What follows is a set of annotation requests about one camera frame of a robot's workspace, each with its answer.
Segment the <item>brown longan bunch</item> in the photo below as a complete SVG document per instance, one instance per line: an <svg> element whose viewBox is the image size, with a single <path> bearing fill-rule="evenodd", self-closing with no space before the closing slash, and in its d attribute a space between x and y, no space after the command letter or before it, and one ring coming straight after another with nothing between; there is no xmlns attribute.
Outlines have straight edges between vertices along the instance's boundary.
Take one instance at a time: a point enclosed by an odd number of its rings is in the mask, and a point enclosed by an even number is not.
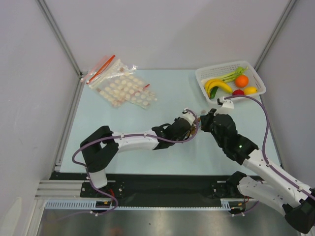
<svg viewBox="0 0 315 236"><path fill-rule="evenodd" d="M195 135L195 134L197 133L197 131L198 131L198 129L199 129L199 122L200 122L200 118L197 118L197 119L193 122L193 124L192 124L190 130L189 130L189 131L186 133L186 135L185 135L185 140L191 138L193 135Z"/></svg>

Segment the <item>blue zipper clear bag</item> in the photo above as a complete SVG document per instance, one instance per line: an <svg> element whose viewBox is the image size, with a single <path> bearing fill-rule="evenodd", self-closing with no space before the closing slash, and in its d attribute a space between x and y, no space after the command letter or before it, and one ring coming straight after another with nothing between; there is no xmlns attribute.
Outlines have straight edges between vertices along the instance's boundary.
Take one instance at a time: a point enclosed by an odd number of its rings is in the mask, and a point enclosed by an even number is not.
<svg viewBox="0 0 315 236"><path fill-rule="evenodd" d="M201 119L201 116L204 116L204 115L206 115L207 114L207 111L206 110L201 110L198 114L197 114L197 118L200 118ZM200 120L200 122L199 122L199 129L198 129L198 131L201 129L201 120Z"/></svg>

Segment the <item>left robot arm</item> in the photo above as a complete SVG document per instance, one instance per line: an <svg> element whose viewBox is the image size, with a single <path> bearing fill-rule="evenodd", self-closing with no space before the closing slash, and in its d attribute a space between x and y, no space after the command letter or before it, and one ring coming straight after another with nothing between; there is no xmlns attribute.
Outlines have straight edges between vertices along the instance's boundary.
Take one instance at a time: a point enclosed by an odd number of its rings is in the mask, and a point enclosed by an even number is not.
<svg viewBox="0 0 315 236"><path fill-rule="evenodd" d="M123 134L113 132L109 126L102 126L80 144L88 176L92 182L91 191L98 197L108 192L106 167L114 156L133 150L167 149L191 136L195 118L179 117L172 124L155 126L144 133Z"/></svg>

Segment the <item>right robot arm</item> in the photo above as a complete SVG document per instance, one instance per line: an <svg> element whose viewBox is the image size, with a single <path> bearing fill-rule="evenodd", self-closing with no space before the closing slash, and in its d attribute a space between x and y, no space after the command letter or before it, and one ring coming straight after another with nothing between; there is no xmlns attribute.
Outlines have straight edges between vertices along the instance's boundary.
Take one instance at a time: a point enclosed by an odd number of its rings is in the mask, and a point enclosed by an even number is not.
<svg viewBox="0 0 315 236"><path fill-rule="evenodd" d="M200 117L201 130L213 135L223 153L253 171L265 182L255 182L244 173L234 173L227 185L232 197L241 194L258 200L284 216L287 223L307 234L315 225L315 190L269 160L254 142L242 136L230 115L212 109Z"/></svg>

